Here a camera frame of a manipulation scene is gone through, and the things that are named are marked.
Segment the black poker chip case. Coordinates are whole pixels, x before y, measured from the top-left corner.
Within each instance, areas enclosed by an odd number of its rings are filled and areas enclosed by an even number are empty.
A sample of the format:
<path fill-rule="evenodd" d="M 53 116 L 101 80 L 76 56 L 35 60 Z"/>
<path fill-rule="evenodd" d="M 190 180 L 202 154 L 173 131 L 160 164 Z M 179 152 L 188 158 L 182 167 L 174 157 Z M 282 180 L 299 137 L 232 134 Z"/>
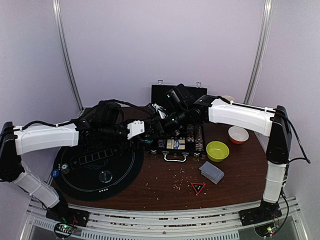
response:
<path fill-rule="evenodd" d="M 167 162 L 185 162 L 187 157 L 205 156 L 204 111 L 200 100 L 208 92 L 201 82 L 196 86 L 183 84 L 151 86 L 151 104 L 160 119 L 157 138 L 145 148 L 152 155 L 161 155 Z"/>

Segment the clear black round button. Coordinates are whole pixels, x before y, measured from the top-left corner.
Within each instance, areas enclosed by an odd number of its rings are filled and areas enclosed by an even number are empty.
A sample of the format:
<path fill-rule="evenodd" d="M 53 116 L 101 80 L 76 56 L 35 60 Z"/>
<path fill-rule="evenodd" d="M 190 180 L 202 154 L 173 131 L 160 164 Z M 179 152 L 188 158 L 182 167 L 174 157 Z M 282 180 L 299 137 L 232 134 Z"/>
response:
<path fill-rule="evenodd" d="M 113 174 L 108 170 L 104 170 L 99 173 L 98 179 L 100 182 L 107 184 L 113 179 Z"/>

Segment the grey card deck box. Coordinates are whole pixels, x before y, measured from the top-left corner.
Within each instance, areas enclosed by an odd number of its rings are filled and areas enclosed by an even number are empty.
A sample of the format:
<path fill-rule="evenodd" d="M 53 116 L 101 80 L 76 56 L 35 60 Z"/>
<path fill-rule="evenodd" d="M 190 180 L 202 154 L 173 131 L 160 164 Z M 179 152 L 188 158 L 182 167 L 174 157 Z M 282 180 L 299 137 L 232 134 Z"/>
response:
<path fill-rule="evenodd" d="M 212 183 L 216 185 L 225 176 L 225 173 L 222 170 L 220 170 L 218 167 L 214 166 L 208 161 L 206 161 L 202 166 L 200 166 L 199 170 L 203 176 L 205 176 L 207 179 L 209 179 Z"/>

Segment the blue small blind button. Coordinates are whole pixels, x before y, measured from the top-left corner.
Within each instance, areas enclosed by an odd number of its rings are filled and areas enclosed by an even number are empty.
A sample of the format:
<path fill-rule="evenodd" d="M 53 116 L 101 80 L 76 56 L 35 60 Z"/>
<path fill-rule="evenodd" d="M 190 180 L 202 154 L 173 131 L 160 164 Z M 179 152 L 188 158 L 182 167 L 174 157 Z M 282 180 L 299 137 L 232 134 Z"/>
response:
<path fill-rule="evenodd" d="M 58 170 L 58 169 L 53 169 L 53 170 L 51 171 L 50 175 L 51 175 L 52 178 L 57 178 L 57 177 L 60 176 L 60 170 Z"/>

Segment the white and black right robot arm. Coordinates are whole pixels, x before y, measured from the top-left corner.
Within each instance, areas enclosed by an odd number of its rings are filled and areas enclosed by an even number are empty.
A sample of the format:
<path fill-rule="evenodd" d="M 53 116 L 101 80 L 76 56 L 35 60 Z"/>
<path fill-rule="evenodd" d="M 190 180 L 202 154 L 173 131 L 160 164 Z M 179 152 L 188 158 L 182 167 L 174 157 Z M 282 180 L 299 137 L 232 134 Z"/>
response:
<path fill-rule="evenodd" d="M 288 178 L 292 136 L 297 131 L 284 106 L 257 107 L 234 103 L 222 96 L 194 93 L 195 87 L 183 84 L 152 85 L 151 103 L 160 111 L 155 128 L 158 138 L 203 123 L 225 124 L 259 133 L 269 138 L 267 174 L 263 197 L 258 207 L 239 212 L 243 226 L 255 225 L 282 216 L 279 199 Z"/>

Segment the blue texas holdem card deck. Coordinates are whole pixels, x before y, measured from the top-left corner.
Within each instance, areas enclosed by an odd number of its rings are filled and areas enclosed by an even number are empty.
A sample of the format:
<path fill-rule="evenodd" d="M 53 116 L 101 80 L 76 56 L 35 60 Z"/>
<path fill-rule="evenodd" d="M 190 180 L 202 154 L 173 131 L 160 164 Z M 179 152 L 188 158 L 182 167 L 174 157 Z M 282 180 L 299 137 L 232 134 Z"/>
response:
<path fill-rule="evenodd" d="M 174 140 L 174 150 L 184 150 L 186 148 L 186 141 L 184 139 Z"/>

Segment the right outer poker chip row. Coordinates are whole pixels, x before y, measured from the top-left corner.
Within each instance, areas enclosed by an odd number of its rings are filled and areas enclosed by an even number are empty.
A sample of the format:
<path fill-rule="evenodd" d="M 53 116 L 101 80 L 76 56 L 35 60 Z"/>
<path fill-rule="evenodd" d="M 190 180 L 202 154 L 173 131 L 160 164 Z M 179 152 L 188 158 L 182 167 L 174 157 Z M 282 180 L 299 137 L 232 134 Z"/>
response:
<path fill-rule="evenodd" d="M 200 125 L 195 126 L 195 150 L 203 151 L 203 138 L 202 138 L 202 128 Z"/>

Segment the cream card deck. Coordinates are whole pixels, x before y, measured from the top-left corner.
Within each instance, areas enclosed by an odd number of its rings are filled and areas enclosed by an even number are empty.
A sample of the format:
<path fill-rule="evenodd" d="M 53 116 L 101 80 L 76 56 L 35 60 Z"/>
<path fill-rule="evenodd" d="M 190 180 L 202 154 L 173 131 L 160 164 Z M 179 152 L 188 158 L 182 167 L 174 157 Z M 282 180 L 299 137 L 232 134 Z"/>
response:
<path fill-rule="evenodd" d="M 167 149 L 174 149 L 175 140 L 174 139 L 168 139 L 166 142 L 166 148 Z"/>

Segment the cream patterned mug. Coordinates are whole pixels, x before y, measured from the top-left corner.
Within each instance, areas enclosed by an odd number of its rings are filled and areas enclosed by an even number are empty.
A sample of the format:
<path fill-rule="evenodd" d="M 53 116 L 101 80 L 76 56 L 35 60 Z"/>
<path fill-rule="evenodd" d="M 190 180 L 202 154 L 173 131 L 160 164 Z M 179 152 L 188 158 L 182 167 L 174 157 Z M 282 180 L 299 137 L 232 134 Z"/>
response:
<path fill-rule="evenodd" d="M 223 95 L 222 97 L 228 101 L 233 101 L 233 102 L 236 101 L 236 99 L 230 95 Z"/>

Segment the white and orange bowl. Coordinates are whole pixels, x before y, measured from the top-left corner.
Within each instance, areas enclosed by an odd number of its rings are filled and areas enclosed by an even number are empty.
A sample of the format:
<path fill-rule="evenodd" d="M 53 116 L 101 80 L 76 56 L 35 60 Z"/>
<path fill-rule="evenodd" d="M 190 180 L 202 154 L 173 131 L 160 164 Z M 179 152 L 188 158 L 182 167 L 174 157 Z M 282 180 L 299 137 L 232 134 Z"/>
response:
<path fill-rule="evenodd" d="M 241 145 L 249 139 L 249 133 L 246 129 L 238 126 L 231 126 L 228 129 L 229 139 L 236 145 Z"/>

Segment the red and black triangle card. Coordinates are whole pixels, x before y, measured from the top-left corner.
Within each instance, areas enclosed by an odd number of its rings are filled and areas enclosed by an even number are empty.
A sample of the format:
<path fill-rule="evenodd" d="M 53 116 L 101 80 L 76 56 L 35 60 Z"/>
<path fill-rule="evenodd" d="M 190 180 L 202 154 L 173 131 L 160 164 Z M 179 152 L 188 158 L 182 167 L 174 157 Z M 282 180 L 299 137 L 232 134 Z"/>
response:
<path fill-rule="evenodd" d="M 205 186 L 206 186 L 205 183 L 194 183 L 194 182 L 191 183 L 191 187 L 193 188 L 197 196 L 202 192 Z"/>

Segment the right green circuit board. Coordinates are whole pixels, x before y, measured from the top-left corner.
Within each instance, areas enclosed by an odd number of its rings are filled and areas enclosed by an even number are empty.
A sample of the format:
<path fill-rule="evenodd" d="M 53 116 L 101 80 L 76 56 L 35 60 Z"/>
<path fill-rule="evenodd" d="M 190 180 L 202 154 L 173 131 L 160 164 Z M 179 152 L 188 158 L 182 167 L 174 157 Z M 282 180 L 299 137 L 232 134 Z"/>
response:
<path fill-rule="evenodd" d="M 269 224 L 262 225 L 262 226 L 260 226 L 259 235 L 261 237 L 273 236 L 277 232 L 279 227 L 280 227 L 279 225 L 275 225 L 275 224 L 274 225 L 269 225 Z"/>

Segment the aluminium front rail base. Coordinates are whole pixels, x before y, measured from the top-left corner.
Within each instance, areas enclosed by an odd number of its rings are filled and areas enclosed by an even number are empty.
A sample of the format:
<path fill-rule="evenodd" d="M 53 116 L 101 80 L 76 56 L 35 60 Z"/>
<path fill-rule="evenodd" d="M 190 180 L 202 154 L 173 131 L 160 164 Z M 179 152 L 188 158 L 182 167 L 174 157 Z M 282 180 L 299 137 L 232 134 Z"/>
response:
<path fill-rule="evenodd" d="M 244 226 L 239 212 L 255 208 L 259 201 L 222 207 L 134 211 L 72 205 L 89 212 L 85 227 L 77 227 L 71 240 L 260 240 L 259 227 L 284 225 L 273 240 L 309 240 L 308 229 L 295 197 L 280 199 L 282 217 Z"/>

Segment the aluminium frame post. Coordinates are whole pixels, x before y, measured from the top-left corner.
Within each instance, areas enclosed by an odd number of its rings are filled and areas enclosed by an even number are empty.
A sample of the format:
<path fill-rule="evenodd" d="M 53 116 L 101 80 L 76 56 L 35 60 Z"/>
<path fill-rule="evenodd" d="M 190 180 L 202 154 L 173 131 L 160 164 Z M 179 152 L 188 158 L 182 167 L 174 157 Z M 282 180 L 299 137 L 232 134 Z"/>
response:
<path fill-rule="evenodd" d="M 272 10 L 273 10 L 273 0 L 264 1 L 264 9 L 262 14 L 260 34 L 258 39 L 258 45 L 256 49 L 256 54 L 253 62 L 253 67 L 249 79 L 249 84 L 246 90 L 245 98 L 243 103 L 250 105 L 253 102 L 255 92 L 258 86 L 264 52 L 266 50 L 272 20 Z"/>
<path fill-rule="evenodd" d="M 55 22 L 56 22 L 57 31 L 59 34 L 59 41 L 60 41 L 60 46 L 61 46 L 61 50 L 62 50 L 63 62 L 65 65 L 68 81 L 70 83 L 71 91 L 72 91 L 72 94 L 75 98 L 77 108 L 80 112 L 82 112 L 84 110 L 84 107 L 83 107 L 80 93 L 79 93 L 79 90 L 78 90 L 78 87 L 76 84 L 76 80 L 75 80 L 75 76 L 74 76 L 74 72 L 73 72 L 73 68 L 72 68 L 72 63 L 71 63 L 71 59 L 70 59 L 70 54 L 68 51 L 60 1 L 53 0 L 52 7 L 53 7 L 53 14 L 54 14 Z"/>

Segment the right aluminium frame post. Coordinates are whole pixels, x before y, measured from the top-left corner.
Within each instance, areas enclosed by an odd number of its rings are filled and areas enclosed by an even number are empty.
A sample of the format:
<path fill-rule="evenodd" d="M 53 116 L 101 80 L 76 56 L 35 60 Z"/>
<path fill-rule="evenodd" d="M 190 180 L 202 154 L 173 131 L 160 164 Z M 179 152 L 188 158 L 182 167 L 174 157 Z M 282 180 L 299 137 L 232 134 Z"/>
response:
<path fill-rule="evenodd" d="M 262 14 L 260 34 L 258 39 L 258 45 L 256 49 L 256 54 L 253 62 L 253 67 L 249 79 L 249 84 L 246 90 L 245 98 L 243 103 L 250 105 L 253 102 L 255 92 L 258 86 L 264 52 L 266 50 L 272 20 L 272 10 L 273 10 L 273 0 L 264 1 L 264 9 Z"/>

